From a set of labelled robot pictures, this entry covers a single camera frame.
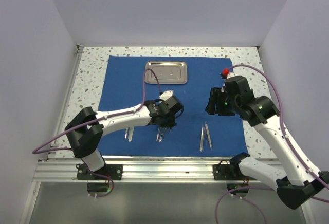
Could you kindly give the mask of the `steel hemostat clamp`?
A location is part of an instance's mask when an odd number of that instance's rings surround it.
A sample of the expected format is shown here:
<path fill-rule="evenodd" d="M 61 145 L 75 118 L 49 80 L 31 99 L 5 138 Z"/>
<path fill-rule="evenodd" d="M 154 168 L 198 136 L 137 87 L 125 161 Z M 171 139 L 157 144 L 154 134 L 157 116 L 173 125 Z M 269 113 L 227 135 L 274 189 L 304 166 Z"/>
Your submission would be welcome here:
<path fill-rule="evenodd" d="M 158 127 L 158 131 L 157 131 L 157 135 L 156 135 L 156 141 L 157 142 L 159 142 L 160 133 L 161 133 L 161 127 Z"/>

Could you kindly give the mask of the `steel scissors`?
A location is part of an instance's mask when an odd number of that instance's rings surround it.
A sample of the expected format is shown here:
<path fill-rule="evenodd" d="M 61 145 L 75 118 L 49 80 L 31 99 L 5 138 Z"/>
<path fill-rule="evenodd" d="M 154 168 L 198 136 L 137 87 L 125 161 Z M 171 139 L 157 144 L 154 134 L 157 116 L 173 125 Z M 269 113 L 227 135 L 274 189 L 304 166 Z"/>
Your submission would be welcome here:
<path fill-rule="evenodd" d="M 160 137 L 159 137 L 159 141 L 158 142 L 161 142 L 166 134 L 166 131 L 167 131 L 167 128 L 164 128 L 161 130 L 160 132 Z"/>

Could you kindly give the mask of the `pointed steel tweezers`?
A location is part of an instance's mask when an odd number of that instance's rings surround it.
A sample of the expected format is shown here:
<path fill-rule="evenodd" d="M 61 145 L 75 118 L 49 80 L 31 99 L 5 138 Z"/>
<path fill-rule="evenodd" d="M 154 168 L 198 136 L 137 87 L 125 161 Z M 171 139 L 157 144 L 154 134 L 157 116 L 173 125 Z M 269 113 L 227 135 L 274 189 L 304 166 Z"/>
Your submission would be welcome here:
<path fill-rule="evenodd" d="M 207 123 L 205 124 L 205 130 L 206 130 L 207 141 L 209 143 L 210 149 L 212 150 L 211 136 L 210 136 L 209 126 Z"/>

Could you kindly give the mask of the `wide steel tweezers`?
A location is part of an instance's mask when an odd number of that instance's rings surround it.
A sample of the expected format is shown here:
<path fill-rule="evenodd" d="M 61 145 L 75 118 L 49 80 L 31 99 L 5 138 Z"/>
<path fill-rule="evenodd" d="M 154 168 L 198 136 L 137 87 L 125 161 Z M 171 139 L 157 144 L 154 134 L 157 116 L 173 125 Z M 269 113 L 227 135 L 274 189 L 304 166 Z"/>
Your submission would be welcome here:
<path fill-rule="evenodd" d="M 200 151 L 200 152 L 203 151 L 204 137 L 205 137 L 205 127 L 204 127 L 204 125 L 203 125 L 203 126 L 202 126 L 202 129 L 201 129 L 201 135 L 200 135 L 200 147 L 199 147 L 199 151 Z"/>

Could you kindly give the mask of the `steel forceps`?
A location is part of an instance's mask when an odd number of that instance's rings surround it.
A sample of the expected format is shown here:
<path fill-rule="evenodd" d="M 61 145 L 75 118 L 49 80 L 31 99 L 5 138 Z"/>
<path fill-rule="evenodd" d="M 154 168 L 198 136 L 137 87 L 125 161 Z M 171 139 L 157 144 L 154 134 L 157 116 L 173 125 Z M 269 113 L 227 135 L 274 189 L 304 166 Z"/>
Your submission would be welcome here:
<path fill-rule="evenodd" d="M 134 127 L 129 127 L 128 134 L 127 134 L 128 141 L 129 141 L 129 142 L 132 141 L 133 133 L 134 133 Z"/>

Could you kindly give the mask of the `steel instrument tray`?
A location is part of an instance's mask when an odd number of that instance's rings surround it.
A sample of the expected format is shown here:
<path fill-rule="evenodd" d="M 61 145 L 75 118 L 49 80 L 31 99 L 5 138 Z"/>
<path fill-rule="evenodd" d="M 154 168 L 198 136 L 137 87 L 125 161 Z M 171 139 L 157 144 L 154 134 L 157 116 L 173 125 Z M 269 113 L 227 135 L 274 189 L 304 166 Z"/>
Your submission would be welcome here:
<path fill-rule="evenodd" d="M 144 81 L 147 84 L 183 85 L 188 81 L 187 63 L 184 61 L 148 61 Z"/>

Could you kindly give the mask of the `blue surgical cloth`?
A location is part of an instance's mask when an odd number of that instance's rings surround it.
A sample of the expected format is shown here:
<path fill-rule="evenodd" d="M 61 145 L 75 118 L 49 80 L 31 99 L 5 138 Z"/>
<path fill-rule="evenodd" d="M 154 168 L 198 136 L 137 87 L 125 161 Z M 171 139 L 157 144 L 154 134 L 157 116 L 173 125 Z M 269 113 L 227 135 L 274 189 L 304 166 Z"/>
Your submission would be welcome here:
<path fill-rule="evenodd" d="M 119 130 L 104 136 L 98 149 L 105 156 L 235 156 L 247 150 L 243 122 L 238 116 L 209 115 L 210 89 L 221 87 L 220 74 L 232 66 L 230 59 L 183 57 L 187 63 L 188 81 L 184 85 L 143 85 L 145 65 L 153 57 L 109 57 L 99 111 L 114 111 L 141 103 L 142 99 L 154 100 L 160 91 L 173 90 L 184 106 L 176 126 L 166 133 L 161 142 L 156 141 L 156 125 L 136 127 L 132 141 L 124 138 Z M 199 151 L 201 129 L 209 126 L 212 150 L 209 143 Z"/>

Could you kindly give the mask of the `thin steel tweezers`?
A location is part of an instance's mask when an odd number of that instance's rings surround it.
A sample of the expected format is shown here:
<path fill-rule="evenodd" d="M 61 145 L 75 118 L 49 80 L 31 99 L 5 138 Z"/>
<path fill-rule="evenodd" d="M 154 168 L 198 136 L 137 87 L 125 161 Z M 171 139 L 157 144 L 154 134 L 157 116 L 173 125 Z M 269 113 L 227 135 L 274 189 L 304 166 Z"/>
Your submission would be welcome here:
<path fill-rule="evenodd" d="M 207 138 L 207 129 L 206 129 L 206 122 L 204 123 L 204 147 L 207 147 L 207 141 L 208 141 L 208 138 Z"/>

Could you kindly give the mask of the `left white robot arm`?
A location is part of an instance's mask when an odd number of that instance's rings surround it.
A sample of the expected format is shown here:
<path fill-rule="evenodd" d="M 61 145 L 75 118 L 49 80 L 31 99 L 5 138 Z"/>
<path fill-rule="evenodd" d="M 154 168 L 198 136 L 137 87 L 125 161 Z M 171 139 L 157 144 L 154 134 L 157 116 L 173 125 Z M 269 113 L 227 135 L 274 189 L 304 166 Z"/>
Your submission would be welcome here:
<path fill-rule="evenodd" d="M 75 158 L 81 159 L 95 179 L 106 175 L 105 160 L 98 151 L 102 137 L 123 129 L 156 125 L 163 129 L 176 126 L 184 106 L 172 91 L 165 91 L 159 99 L 143 100 L 141 104 L 114 111 L 82 109 L 65 127 L 65 135 Z"/>

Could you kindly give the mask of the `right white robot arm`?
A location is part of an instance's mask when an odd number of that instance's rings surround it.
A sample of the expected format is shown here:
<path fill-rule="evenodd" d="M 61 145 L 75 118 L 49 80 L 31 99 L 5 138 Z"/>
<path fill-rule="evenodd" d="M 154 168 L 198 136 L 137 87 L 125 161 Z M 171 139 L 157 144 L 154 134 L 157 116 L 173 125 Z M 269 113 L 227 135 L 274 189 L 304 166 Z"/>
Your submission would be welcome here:
<path fill-rule="evenodd" d="M 328 172 L 320 170 L 302 152 L 288 129 L 280 123 L 280 111 L 267 96 L 255 97 L 245 77 L 223 73 L 222 87 L 214 87 L 205 111 L 210 115 L 234 116 L 258 132 L 270 146 L 282 169 L 260 162 L 242 152 L 213 166 L 214 179 L 256 179 L 275 190 L 290 209 L 297 209 L 328 184 Z"/>

